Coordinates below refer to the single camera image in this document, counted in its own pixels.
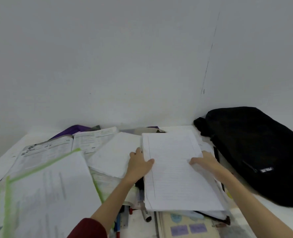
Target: cream notebook page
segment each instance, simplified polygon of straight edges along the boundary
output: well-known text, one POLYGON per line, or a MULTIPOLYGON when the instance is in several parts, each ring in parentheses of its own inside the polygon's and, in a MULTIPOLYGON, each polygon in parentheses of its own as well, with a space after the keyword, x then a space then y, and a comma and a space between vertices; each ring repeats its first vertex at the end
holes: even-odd
POLYGON ((144 159, 155 159, 145 176, 145 207, 148 210, 225 210, 210 174, 200 174, 188 164, 202 157, 192 131, 142 134, 144 159))

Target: black bag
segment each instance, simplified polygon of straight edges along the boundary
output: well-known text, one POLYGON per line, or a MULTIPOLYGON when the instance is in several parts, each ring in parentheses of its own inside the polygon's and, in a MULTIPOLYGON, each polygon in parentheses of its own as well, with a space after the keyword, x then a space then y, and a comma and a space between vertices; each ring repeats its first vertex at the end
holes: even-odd
POLYGON ((293 132, 257 108, 219 108, 194 120, 261 195, 293 207, 293 132))

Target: maroon sleeve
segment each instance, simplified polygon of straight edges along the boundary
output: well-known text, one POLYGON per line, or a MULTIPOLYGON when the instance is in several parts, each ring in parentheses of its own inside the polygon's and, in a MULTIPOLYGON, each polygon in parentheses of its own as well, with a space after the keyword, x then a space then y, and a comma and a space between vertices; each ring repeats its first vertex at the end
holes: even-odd
POLYGON ((82 219, 67 238, 107 238, 105 228, 91 218, 82 219))

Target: person's right hand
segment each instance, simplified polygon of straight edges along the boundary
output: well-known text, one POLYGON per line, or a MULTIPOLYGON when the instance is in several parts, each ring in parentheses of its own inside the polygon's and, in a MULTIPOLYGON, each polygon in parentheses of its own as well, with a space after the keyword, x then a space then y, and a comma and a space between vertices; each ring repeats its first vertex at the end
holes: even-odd
POLYGON ((203 151, 203 158, 192 158, 189 162, 192 164, 199 164, 201 167, 211 172, 213 176, 220 182, 223 182, 225 175, 229 173, 229 171, 224 168, 221 164, 218 163, 216 158, 212 156, 211 153, 203 151))

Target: white desk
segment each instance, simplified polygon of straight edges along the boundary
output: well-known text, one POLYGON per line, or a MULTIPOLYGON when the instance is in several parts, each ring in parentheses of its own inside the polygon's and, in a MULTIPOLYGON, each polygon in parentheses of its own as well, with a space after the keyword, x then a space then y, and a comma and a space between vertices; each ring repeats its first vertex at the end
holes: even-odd
MULTIPOLYGON (((166 132, 176 131, 180 129, 191 129, 198 142, 208 141, 207 138, 202 138, 200 132, 192 126, 172 126, 172 127, 160 127, 166 132)), ((25 135, 21 140, 19 140, 13 147, 11 147, 3 156, 0 158, 0 179, 9 170, 15 161, 15 156, 22 151, 22 149, 30 144, 40 143, 56 135, 57 132, 46 132, 46 133, 31 133, 25 135)), ((232 167, 227 163, 227 161, 221 156, 221 163, 228 169, 232 170, 232 167)), ((271 201, 264 199, 259 195, 255 197, 262 203, 266 208, 268 208, 274 215, 281 219, 285 224, 287 224, 293 230, 293 208, 287 208, 278 206, 271 201)), ((137 210, 133 212, 133 215, 129 218, 129 228, 127 231, 122 232, 122 237, 141 237, 141 238, 154 238, 156 237, 155 223, 154 219, 150 223, 146 223, 142 217, 141 211, 137 210)))

